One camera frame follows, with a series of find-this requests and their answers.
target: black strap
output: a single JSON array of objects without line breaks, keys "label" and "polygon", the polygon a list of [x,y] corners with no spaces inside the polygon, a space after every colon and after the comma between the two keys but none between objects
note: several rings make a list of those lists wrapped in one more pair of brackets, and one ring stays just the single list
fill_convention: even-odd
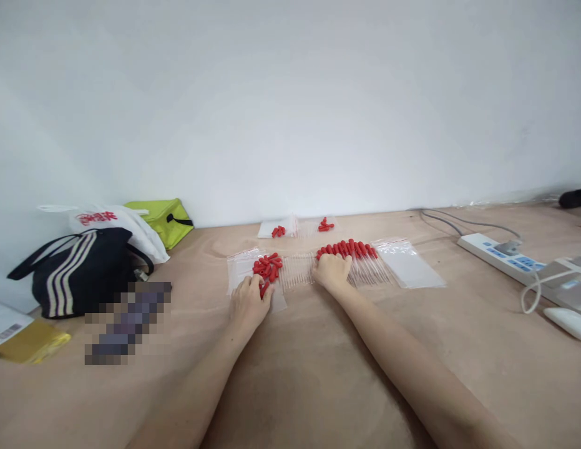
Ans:
[{"label": "black strap", "polygon": [[[39,249],[37,249],[34,253],[32,253],[30,255],[30,257],[28,257],[24,262],[22,262],[20,265],[15,267],[12,270],[12,272],[7,275],[7,278],[13,279],[15,281],[19,281],[20,279],[25,278],[30,273],[32,273],[34,270],[36,270],[40,264],[42,264],[45,260],[49,259],[53,254],[55,254],[57,252],[57,250],[61,249],[63,247],[63,245],[67,245],[69,242],[71,242],[75,238],[80,238],[81,236],[82,236],[81,234],[70,234],[70,235],[63,236],[63,237],[57,238],[55,240],[52,240],[47,244],[44,244]],[[68,237],[71,237],[71,239],[67,240],[66,242],[63,242],[56,249],[54,249],[49,254],[44,256],[42,259],[36,261],[36,259],[41,257],[41,255],[45,251],[47,251],[47,249],[50,248],[52,244],[60,241],[61,239],[68,238]]]},{"label": "black strap", "polygon": [[173,214],[169,214],[167,217],[165,217],[165,219],[168,223],[174,220],[176,223],[180,223],[181,225],[194,226],[194,224],[192,224],[192,220],[178,220],[177,218],[173,217]]},{"label": "black strap", "polygon": [[149,267],[149,272],[147,273],[147,275],[150,276],[153,273],[153,271],[155,270],[155,265],[153,265],[153,261],[151,259],[149,259],[149,257],[145,253],[143,253],[138,248],[132,246],[130,243],[126,243],[126,248],[128,248],[128,251],[136,254],[138,257],[140,257],[141,259],[143,259],[145,261],[145,263]]}]

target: power strip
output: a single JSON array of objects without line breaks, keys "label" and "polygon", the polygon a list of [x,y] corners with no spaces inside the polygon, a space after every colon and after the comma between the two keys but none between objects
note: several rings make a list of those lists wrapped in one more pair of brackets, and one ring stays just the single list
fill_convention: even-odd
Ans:
[{"label": "power strip", "polygon": [[[457,244],[468,250],[470,253],[475,254],[485,262],[488,262],[493,267],[499,269],[504,274],[512,277],[518,282],[521,282],[525,286],[528,286],[535,281],[535,276],[532,274],[533,271],[538,271],[545,267],[545,264],[535,261],[523,254],[518,254],[516,256],[502,254],[500,251],[494,249],[494,247],[500,243],[483,234],[470,234],[463,236],[459,239]],[[542,296],[561,307],[567,309],[572,308],[576,312],[581,313],[581,311],[576,310],[570,304],[559,299],[558,289],[551,289],[548,286],[543,285]]]}]

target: lime green bag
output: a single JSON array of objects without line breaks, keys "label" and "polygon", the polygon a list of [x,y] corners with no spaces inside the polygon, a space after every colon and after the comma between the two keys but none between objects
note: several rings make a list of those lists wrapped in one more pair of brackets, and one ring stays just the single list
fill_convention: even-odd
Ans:
[{"label": "lime green bag", "polygon": [[141,217],[156,230],[165,249],[172,249],[194,229],[192,220],[178,198],[163,201],[131,201],[124,206],[130,209],[146,209],[148,215]]}]

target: hand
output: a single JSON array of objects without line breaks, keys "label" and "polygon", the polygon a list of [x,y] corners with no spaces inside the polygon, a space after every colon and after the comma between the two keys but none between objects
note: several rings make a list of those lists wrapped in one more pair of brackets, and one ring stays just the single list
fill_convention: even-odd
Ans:
[{"label": "hand", "polygon": [[351,271],[353,258],[347,256],[343,259],[340,254],[322,254],[319,264],[313,268],[313,277],[327,291],[348,285],[346,278]]},{"label": "hand", "polygon": [[250,335],[253,334],[270,310],[274,287],[273,285],[267,287],[263,299],[261,299],[259,285],[263,283],[263,278],[258,274],[252,278],[247,276],[232,292],[232,303],[230,304],[232,318],[230,322]]}]

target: white mouse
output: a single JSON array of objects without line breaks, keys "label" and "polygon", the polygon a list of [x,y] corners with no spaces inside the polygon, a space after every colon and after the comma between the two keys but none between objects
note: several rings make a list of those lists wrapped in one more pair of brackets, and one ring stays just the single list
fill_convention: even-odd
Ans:
[{"label": "white mouse", "polygon": [[581,315],[579,313],[562,307],[550,307],[544,309],[544,315],[576,339],[581,340]]}]

